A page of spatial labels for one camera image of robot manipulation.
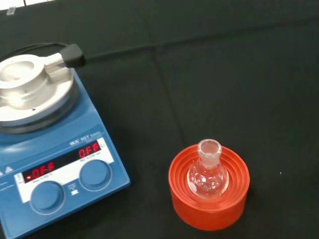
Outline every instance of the rubber stand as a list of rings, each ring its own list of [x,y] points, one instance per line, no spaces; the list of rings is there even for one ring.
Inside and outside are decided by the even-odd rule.
[[[222,196],[206,199],[196,196],[187,183],[187,172],[197,158],[197,145],[193,145],[180,152],[170,165],[168,180],[174,209],[192,227],[205,231],[224,229],[244,211],[250,182],[248,168],[238,154],[223,146],[220,160],[228,171],[229,185]]]

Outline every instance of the glass flask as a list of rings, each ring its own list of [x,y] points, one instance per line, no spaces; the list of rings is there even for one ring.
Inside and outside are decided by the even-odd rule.
[[[197,152],[198,159],[187,174],[189,188],[199,197],[221,196],[229,183],[228,172],[219,160],[222,146],[213,139],[204,139],[198,144]]]

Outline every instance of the power cord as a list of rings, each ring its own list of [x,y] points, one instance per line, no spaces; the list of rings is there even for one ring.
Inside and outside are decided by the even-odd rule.
[[[25,54],[25,53],[27,53],[29,51],[32,51],[32,50],[35,50],[35,49],[39,49],[39,48],[43,48],[43,47],[48,47],[48,46],[66,47],[66,46],[68,46],[68,44],[63,43],[63,42],[48,42],[48,43],[31,44],[31,45],[24,46],[22,48],[19,48],[19,49],[16,49],[14,51],[6,53],[5,55],[0,57],[0,62],[4,61],[5,59],[7,59],[9,57]]]

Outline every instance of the digital display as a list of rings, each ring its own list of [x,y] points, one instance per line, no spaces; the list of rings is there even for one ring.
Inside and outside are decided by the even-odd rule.
[[[54,170],[61,168],[69,163],[72,163],[80,158],[84,158],[92,153],[100,151],[101,148],[97,141],[87,144],[81,148],[75,149],[67,154],[52,159],[34,168],[28,169],[22,172],[24,182],[30,182],[38,177],[53,172]]]

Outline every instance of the black tablecloth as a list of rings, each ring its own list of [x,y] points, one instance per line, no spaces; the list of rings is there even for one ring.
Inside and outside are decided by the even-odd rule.
[[[157,46],[78,70],[131,187],[29,238],[318,238],[318,1],[58,0],[1,12],[0,31],[1,54],[56,41],[87,55]],[[251,176],[244,214],[220,232],[186,225],[169,192],[172,159],[204,138]]]

